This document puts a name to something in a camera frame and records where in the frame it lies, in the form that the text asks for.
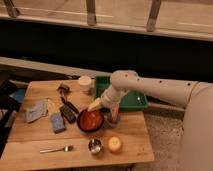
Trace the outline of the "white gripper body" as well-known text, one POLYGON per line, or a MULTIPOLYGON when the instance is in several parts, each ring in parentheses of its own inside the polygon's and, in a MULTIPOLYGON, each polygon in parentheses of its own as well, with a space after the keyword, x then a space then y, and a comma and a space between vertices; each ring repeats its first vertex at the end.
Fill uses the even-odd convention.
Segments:
POLYGON ((101 102, 105 108, 111 108, 118 104, 126 95, 124 89, 118 89, 110 85, 101 95, 101 102))

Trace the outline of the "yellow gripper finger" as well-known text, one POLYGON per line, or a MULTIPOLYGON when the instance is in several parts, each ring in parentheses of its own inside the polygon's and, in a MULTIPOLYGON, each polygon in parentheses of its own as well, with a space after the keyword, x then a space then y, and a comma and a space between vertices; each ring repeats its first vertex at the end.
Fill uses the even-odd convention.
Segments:
POLYGON ((102 108, 102 101, 100 98, 96 98, 89 106, 88 106, 88 111, 95 111, 99 110, 102 108))

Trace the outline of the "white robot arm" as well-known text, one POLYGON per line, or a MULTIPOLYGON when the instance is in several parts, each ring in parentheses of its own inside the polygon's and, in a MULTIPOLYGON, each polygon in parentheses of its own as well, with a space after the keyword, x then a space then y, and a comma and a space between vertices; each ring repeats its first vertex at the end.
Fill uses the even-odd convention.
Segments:
POLYGON ((112 109, 131 90, 185 109, 177 171, 213 171, 213 83, 145 78, 132 70, 117 70, 88 110, 112 109))

